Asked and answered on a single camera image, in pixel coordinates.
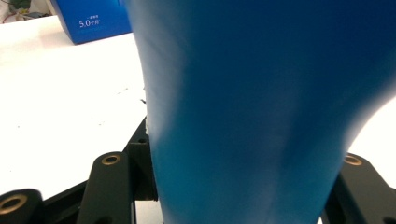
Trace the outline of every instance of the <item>blue box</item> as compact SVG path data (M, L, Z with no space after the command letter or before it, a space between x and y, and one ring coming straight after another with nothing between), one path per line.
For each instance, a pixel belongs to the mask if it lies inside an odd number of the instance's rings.
M75 44L132 32L122 0L51 0Z

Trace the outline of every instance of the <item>brass insert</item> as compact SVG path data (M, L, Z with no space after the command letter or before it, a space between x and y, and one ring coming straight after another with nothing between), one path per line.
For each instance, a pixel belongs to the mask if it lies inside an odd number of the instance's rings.
M109 155L109 156L106 156L106 157L104 157L102 159L102 164L104 164L104 165L113 165L113 164L116 164L117 162L119 162L120 159L121 159L121 157L119 155L117 155L117 154Z
M363 162L361 160L359 160L358 158L351 156L351 155L346 155L346 157L344 158L344 162L351 164L351 165L362 165Z
M11 213L27 202L27 197L23 194L14 194L0 202L0 216Z

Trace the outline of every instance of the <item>black metal bracket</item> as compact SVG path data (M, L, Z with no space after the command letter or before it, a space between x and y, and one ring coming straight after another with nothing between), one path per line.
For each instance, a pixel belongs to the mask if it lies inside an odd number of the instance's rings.
M323 224L396 224L396 190L362 157L348 154ZM35 189L0 196L1 224L136 223L134 201L157 201L145 120L122 152L100 156L90 178L46 201Z

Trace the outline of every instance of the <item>blue fabric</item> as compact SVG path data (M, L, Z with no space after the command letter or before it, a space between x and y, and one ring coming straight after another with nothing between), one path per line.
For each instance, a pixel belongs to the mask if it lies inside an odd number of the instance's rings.
M396 2L130 4L164 222L316 223L395 93Z

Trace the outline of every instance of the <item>screw hole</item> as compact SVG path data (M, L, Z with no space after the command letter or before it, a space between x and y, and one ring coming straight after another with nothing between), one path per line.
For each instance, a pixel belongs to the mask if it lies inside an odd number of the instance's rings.
M0 202L0 215L11 213L22 207L27 201L23 194L15 194Z
M363 162L361 160L359 160L358 158L356 158L354 156L350 156L350 155L347 155L345 157L344 162L351 164L351 165L356 165L356 166L363 164Z
M384 217L385 224L396 224L396 219L393 217Z
M111 217L101 217L94 224L111 224L113 219Z
M119 162L120 156L119 155L110 155L106 156L102 159L102 164L104 165L113 165Z

